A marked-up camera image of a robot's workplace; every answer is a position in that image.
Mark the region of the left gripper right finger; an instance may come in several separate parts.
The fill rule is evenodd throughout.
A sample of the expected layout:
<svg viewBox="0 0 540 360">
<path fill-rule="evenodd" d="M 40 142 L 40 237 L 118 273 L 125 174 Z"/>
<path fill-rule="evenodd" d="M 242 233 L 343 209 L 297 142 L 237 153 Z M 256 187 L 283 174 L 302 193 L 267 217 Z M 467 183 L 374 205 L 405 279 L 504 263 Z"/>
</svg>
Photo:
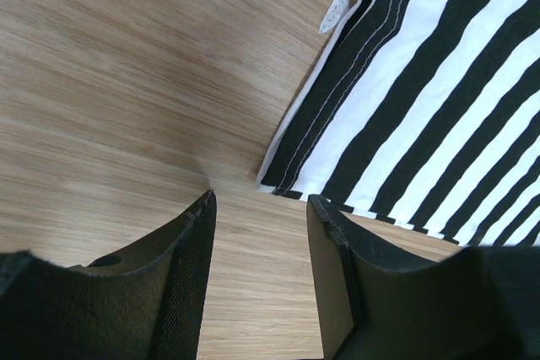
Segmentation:
<svg viewBox="0 0 540 360">
<path fill-rule="evenodd" d="M 324 358 L 538 358 L 538 248 L 467 247 L 437 262 L 322 196 L 306 214 Z"/>
</svg>

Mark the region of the black white striped tank top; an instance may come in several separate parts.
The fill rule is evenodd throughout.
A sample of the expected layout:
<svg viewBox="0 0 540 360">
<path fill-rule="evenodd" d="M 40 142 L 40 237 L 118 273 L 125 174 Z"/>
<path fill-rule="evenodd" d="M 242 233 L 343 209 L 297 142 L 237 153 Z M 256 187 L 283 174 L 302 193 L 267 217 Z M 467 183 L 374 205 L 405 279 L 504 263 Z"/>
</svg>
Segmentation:
<svg viewBox="0 0 540 360">
<path fill-rule="evenodd" d="M 358 0 L 260 191 L 461 246 L 539 243 L 539 0 Z"/>
</svg>

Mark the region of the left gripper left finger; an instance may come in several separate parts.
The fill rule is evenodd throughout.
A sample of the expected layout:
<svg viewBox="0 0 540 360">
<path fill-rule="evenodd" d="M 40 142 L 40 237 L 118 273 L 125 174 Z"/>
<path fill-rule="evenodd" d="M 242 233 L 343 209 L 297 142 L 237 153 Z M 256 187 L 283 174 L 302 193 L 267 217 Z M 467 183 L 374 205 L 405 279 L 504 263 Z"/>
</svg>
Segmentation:
<svg viewBox="0 0 540 360">
<path fill-rule="evenodd" d="M 216 217 L 207 191 L 87 266 L 58 266 L 28 250 L 2 254 L 2 358 L 195 358 Z"/>
</svg>

